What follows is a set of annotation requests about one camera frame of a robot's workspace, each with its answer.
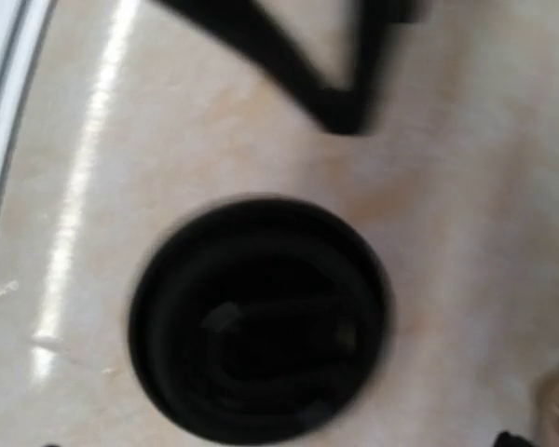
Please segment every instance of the marble floor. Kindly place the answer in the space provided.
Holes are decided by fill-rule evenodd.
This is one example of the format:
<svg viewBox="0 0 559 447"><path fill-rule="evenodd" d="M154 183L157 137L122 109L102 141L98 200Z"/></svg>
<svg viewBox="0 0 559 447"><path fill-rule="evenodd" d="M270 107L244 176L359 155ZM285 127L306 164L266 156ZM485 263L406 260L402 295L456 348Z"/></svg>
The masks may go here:
<svg viewBox="0 0 559 447"><path fill-rule="evenodd" d="M344 79L345 2L262 3ZM173 228L247 194L342 216L395 293L380 373L291 444L536 434L559 366L559 0L433 0L359 138L163 8L84 0L55 7L0 208L0 447L207 443L145 397L127 312Z"/></svg>

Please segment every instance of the black plastic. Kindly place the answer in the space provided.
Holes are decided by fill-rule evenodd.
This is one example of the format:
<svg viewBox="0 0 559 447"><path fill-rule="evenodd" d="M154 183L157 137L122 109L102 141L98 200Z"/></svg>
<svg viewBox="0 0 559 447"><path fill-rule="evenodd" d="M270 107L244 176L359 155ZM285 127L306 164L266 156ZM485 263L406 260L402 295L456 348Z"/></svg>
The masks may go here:
<svg viewBox="0 0 559 447"><path fill-rule="evenodd" d="M326 130L347 135L363 130L375 97L375 73L393 44L393 23L412 20L418 9L418 0L351 0L350 84L338 89L252 0L158 1L260 65Z"/></svg>
<svg viewBox="0 0 559 447"><path fill-rule="evenodd" d="M343 221L255 199L211 210L157 252L130 353L161 412L222 443L286 440L360 390L385 347L389 285Z"/></svg>

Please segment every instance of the black round lid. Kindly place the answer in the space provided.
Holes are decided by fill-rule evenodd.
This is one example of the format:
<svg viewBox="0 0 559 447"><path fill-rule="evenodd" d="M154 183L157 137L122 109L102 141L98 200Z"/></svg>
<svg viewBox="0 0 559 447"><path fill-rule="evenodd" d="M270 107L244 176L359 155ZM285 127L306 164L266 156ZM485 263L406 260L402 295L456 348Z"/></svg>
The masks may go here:
<svg viewBox="0 0 559 447"><path fill-rule="evenodd" d="M157 252L130 312L139 380L171 421L261 444L329 420L384 347L389 285L319 207L252 199L197 217Z"/></svg>

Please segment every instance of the black bowl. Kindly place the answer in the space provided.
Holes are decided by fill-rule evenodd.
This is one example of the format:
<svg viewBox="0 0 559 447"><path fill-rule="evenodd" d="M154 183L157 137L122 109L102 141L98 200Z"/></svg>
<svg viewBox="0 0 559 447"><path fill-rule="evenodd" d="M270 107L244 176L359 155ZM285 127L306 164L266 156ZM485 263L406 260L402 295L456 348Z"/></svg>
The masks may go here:
<svg viewBox="0 0 559 447"><path fill-rule="evenodd" d="M228 444L287 440L361 389L385 347L389 297L370 247L331 213L235 202L183 226L148 265L130 356L180 427Z"/></svg>

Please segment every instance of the tiled floor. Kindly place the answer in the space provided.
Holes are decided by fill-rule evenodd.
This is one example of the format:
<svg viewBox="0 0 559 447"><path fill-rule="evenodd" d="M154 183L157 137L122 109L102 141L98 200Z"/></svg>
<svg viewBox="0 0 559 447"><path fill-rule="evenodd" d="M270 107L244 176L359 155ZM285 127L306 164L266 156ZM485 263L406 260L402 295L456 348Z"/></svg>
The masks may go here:
<svg viewBox="0 0 559 447"><path fill-rule="evenodd" d="M341 0L263 3L341 79ZM434 0L396 54L372 134L335 137L160 7L59 2L0 213L0 447L205 443L139 388L129 298L182 219L261 193L348 220L396 294L381 380L294 444L531 434L559 363L559 0Z"/></svg>

